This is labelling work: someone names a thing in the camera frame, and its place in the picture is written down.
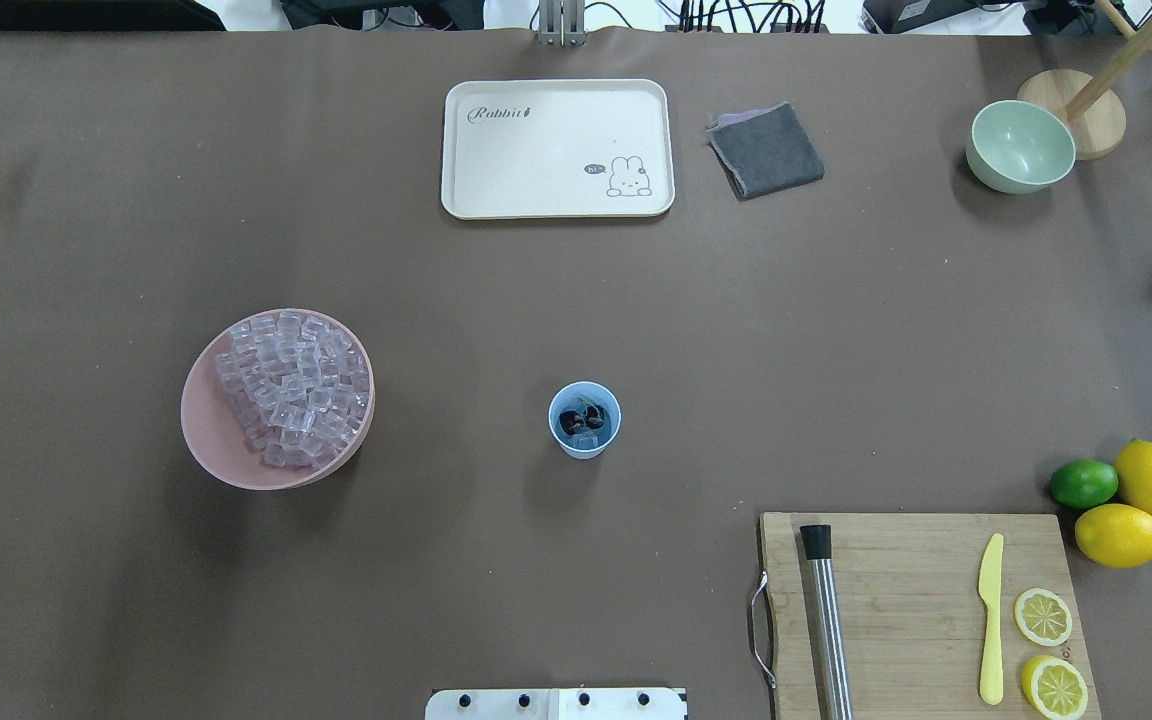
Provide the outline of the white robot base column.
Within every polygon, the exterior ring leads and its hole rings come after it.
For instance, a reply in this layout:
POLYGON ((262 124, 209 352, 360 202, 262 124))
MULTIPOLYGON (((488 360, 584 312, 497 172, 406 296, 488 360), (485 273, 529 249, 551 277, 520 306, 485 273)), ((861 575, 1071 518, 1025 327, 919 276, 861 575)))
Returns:
POLYGON ((684 689, 570 687, 444 689, 425 719, 687 719, 684 689))

